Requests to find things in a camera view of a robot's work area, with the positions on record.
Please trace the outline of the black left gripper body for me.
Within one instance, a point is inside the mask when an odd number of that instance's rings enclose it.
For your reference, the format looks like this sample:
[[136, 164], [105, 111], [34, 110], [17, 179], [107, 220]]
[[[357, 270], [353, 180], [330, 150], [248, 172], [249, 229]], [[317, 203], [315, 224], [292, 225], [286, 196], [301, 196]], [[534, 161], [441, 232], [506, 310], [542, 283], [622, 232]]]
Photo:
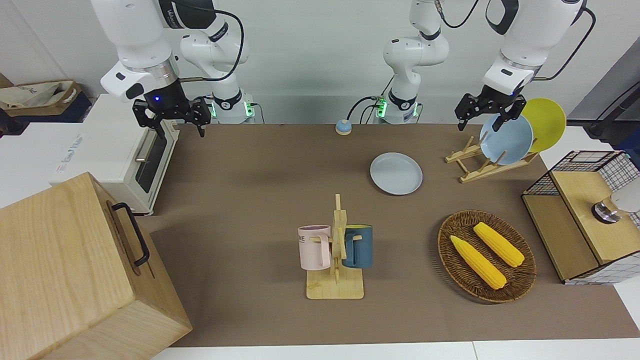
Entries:
[[455, 107], [455, 117], [459, 120], [471, 120], [482, 114], [500, 114], [503, 119], [514, 120], [521, 115], [526, 105], [520, 91], [507, 95], [484, 85], [480, 94], [466, 93]]

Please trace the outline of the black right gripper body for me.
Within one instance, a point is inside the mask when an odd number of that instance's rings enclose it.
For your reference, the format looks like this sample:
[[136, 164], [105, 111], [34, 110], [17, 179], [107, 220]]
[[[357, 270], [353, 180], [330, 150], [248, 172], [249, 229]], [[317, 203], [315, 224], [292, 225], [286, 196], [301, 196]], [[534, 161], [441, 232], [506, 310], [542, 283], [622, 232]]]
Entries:
[[179, 80], [136, 99], [132, 111], [142, 128], [157, 128], [162, 120], [183, 120], [195, 126], [211, 123], [211, 110], [205, 98], [188, 99]]

